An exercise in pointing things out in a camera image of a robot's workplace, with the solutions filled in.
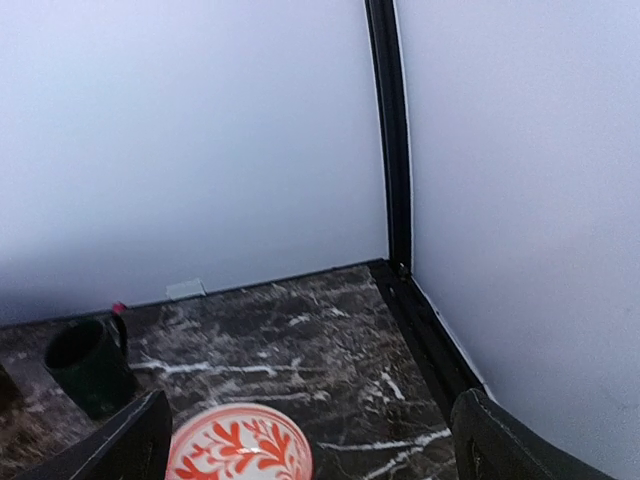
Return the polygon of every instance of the ceramic bowl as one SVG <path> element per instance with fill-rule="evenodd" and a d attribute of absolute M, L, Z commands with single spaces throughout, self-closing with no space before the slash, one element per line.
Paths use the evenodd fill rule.
<path fill-rule="evenodd" d="M 311 480 L 309 442 L 286 415 L 232 403 L 189 420 L 171 441 L 168 480 Z"/>

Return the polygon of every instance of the baseboard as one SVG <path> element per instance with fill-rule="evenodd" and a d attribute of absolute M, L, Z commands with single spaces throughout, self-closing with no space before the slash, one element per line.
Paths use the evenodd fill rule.
<path fill-rule="evenodd" d="M 369 270 L 433 398 L 450 424 L 451 409 L 458 395 L 469 388 L 485 391 L 482 382 L 411 276 L 401 279 L 385 260 L 370 262 Z"/>

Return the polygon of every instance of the black vertical pole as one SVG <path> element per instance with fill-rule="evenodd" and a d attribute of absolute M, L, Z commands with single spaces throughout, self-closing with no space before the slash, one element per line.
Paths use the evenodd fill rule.
<path fill-rule="evenodd" d="M 365 0 L 378 92 L 387 190 L 389 260 L 406 278 L 412 268 L 411 172 L 402 61 L 393 0 Z"/>

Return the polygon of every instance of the dark green mug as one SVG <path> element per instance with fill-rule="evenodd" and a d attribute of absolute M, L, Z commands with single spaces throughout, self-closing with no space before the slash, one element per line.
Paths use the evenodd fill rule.
<path fill-rule="evenodd" d="M 44 357 L 51 376 L 93 420 L 124 408 L 137 387 L 127 364 L 127 329 L 117 315 L 113 323 L 119 346 L 105 322 L 85 320 L 56 335 Z"/>

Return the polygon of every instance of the floor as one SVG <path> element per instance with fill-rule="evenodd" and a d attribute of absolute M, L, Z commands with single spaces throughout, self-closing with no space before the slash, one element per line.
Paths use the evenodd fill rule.
<path fill-rule="evenodd" d="M 129 310 L 130 364 L 163 388 L 174 428 L 212 406 L 281 410 L 316 479 L 453 480 L 453 445 L 366 266 Z M 41 365 L 60 322 L 0 330 L 24 401 L 0 414 L 0 478 L 95 430 Z"/>

